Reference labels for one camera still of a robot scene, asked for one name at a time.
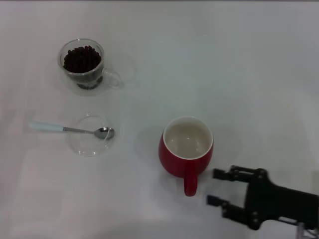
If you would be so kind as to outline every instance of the coffee beans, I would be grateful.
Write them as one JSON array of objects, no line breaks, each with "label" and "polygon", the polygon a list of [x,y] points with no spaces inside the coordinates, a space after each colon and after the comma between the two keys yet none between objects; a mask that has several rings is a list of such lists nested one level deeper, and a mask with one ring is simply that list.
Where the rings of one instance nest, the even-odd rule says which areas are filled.
[{"label": "coffee beans", "polygon": [[85,73],[93,70],[101,62],[100,54],[91,46],[68,50],[63,67],[73,73]]}]

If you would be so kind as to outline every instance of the white table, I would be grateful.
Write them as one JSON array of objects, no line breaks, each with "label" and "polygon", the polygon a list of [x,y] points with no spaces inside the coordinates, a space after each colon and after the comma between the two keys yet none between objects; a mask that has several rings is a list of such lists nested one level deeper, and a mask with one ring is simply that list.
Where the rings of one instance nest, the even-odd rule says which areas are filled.
[{"label": "white table", "polygon": [[[0,238],[293,238],[293,226],[254,232],[204,200],[242,204],[244,184],[209,178],[232,164],[319,193],[318,21],[309,2],[0,2]],[[63,87],[56,55],[79,37],[104,47],[123,89]],[[118,131],[98,157],[25,127],[98,108]],[[181,115],[215,140],[192,198],[158,160],[163,127]]]}]

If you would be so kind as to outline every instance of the glass cup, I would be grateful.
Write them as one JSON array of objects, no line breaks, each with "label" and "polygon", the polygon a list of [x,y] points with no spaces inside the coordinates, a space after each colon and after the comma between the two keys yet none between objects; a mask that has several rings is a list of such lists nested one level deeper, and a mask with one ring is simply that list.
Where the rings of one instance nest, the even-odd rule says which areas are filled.
[{"label": "glass cup", "polygon": [[[93,70],[85,73],[73,73],[66,70],[64,65],[64,58],[68,54],[68,50],[74,50],[77,47],[91,46],[101,56],[101,62]],[[62,73],[71,81],[75,82],[77,86],[83,90],[92,90],[101,85],[107,85],[110,88],[118,88],[121,83],[120,75],[113,69],[104,67],[104,51],[102,46],[96,41],[90,39],[75,39],[66,43],[58,54],[58,65]]]}]

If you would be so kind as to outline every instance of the red mug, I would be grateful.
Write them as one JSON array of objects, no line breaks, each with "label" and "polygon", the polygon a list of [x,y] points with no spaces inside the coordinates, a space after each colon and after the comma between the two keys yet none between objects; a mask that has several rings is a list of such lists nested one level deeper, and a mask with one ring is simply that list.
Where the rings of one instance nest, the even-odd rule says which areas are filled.
[{"label": "red mug", "polygon": [[159,143],[159,159],[167,172],[184,178],[186,196],[196,194],[197,177],[210,162],[213,142],[210,128],[195,117],[179,117],[165,127]]}]

